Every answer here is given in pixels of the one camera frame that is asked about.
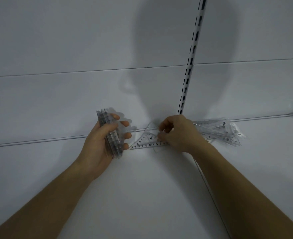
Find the person's left hand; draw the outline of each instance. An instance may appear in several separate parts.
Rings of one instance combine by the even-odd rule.
[[[119,120],[120,117],[116,114],[112,116]],[[121,121],[124,126],[129,126],[128,121]],[[112,156],[106,150],[106,135],[115,130],[118,127],[118,124],[104,124],[100,127],[99,122],[97,122],[89,133],[88,137],[85,140],[82,151],[80,152],[75,163],[78,164],[81,168],[81,171],[84,172],[91,181],[99,177],[109,166],[112,161]],[[124,138],[129,139],[132,137],[131,133],[126,133]],[[123,150],[128,149],[128,144],[125,143]]]

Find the white shelf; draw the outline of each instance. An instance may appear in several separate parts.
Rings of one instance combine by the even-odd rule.
[[[185,66],[0,77],[0,144],[86,135],[112,106],[146,128],[177,114]]]
[[[241,147],[212,144],[293,220],[293,117],[236,123]]]
[[[0,76],[186,65],[198,3],[0,0]]]
[[[0,148],[0,224],[71,164],[83,142]],[[146,148],[112,161],[83,194],[59,238],[185,235],[228,238],[194,161],[170,149]]]
[[[293,60],[195,65],[183,114],[192,120],[293,111]]]
[[[293,0],[208,0],[195,64],[293,59]]]

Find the hand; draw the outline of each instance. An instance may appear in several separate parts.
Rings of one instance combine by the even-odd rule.
[[[183,115],[167,117],[160,124],[159,130],[161,133],[158,134],[158,138],[168,141],[181,152],[192,153],[195,149],[211,146],[196,130],[192,121]]]
[[[120,117],[116,114],[112,116],[119,120]],[[128,121],[121,121],[124,126],[129,126]],[[97,122],[89,133],[88,137],[85,140],[85,144],[76,159],[75,163],[78,164],[85,173],[86,176],[92,181],[99,177],[109,166],[112,161],[112,156],[106,150],[106,135],[114,131],[118,127],[118,124],[104,124],[100,127],[99,122]],[[131,138],[131,133],[126,133],[124,138]],[[128,149],[128,144],[125,143],[123,149]]]

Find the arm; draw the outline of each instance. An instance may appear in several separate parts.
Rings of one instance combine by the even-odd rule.
[[[0,226],[0,238],[56,238],[89,184],[109,166],[112,157],[105,150],[104,138],[115,128],[117,124],[100,128],[97,123],[75,162]]]
[[[293,222],[207,143],[190,120],[168,117],[160,131],[161,140],[196,160],[234,238],[293,238]]]

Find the transparent ruler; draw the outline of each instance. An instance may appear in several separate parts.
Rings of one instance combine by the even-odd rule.
[[[130,146],[129,149],[156,148],[166,145],[169,145],[169,143],[160,141],[157,135],[151,132],[144,132],[142,136]]]

